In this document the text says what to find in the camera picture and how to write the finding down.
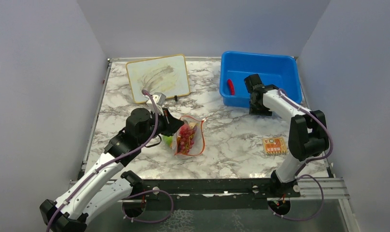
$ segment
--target blue bin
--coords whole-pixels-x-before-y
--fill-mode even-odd
[[[297,103],[302,101],[296,60],[289,56],[227,51],[222,55],[219,93],[227,106],[249,108],[250,94],[244,79],[259,74],[264,85],[276,85],[286,91]],[[228,80],[233,82],[235,95],[231,95]]]

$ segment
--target marble surface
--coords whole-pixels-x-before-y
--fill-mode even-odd
[[[87,170],[96,162],[109,140],[125,126],[135,104],[126,76],[125,62],[114,62],[102,100],[97,126],[87,161]],[[283,136],[288,141],[289,125],[273,117],[251,116],[248,109],[228,107],[219,94],[220,60],[187,61],[191,94],[178,102],[166,100],[173,116],[191,115],[202,119],[206,141],[201,156],[174,156],[166,144],[144,148],[120,174],[133,170],[142,179],[168,178],[256,178],[269,177],[284,155],[265,155],[262,138]],[[323,161],[310,163],[301,174],[327,176]]]

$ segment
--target red chili pepper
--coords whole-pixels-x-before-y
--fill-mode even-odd
[[[231,91],[231,95],[234,95],[234,86],[231,79],[228,80],[229,90]]]

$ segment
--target gray wall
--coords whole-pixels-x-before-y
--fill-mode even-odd
[[[106,55],[297,56],[330,0],[78,0]]]
[[[390,231],[390,0],[332,0],[299,58],[363,232]]]
[[[38,207],[80,169],[105,71],[75,0],[0,0],[0,232],[45,230]]]

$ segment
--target bag of grapes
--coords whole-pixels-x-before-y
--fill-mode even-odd
[[[206,118],[196,120],[191,116],[182,116],[184,125],[173,136],[171,148],[175,155],[198,156],[205,150],[205,138],[202,126]]]

